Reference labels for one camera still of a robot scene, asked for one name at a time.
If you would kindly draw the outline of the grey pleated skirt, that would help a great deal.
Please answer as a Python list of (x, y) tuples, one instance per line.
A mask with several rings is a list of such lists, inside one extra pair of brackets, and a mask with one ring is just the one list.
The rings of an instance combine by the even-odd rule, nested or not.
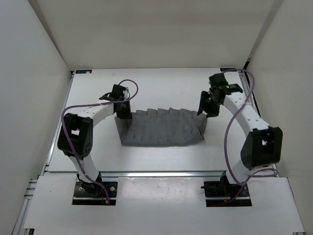
[(132, 113), (132, 119), (115, 118), (123, 146), (173, 147), (205, 140), (205, 114), (186, 109), (147, 109)]

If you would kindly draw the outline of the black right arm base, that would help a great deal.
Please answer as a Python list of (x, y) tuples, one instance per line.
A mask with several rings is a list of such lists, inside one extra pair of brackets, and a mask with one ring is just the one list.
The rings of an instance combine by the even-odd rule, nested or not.
[(222, 174), (219, 181), (204, 181), (201, 189), (204, 190), (206, 207), (251, 207), (247, 184), (230, 184)]

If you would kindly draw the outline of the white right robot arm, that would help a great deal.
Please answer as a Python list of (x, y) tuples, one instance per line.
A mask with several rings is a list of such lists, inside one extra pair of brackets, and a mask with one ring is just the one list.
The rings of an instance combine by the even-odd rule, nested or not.
[(220, 191), (230, 196), (250, 176), (280, 161), (283, 132), (257, 114), (238, 84), (213, 86), (209, 91), (202, 91), (198, 114), (216, 117), (221, 105), (233, 115), (230, 123), (237, 121), (246, 137), (235, 165), (231, 165), (227, 148), (224, 149), (227, 170), (223, 174), (225, 180), (220, 182)]

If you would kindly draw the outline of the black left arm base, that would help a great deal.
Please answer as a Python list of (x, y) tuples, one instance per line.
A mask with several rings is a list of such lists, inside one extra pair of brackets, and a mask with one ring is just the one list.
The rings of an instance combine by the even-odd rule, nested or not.
[(102, 181), (101, 183), (102, 187), (77, 179), (73, 192), (72, 205), (115, 206), (118, 182)]

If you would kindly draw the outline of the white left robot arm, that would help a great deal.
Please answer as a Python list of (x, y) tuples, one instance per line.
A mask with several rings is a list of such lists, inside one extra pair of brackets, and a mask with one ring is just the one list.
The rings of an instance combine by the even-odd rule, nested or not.
[(57, 147), (72, 160), (82, 187), (92, 196), (107, 193), (90, 154), (93, 128), (113, 114), (122, 119), (131, 119), (130, 100), (108, 99), (94, 104), (73, 105), (66, 107), (61, 114), (62, 127)]

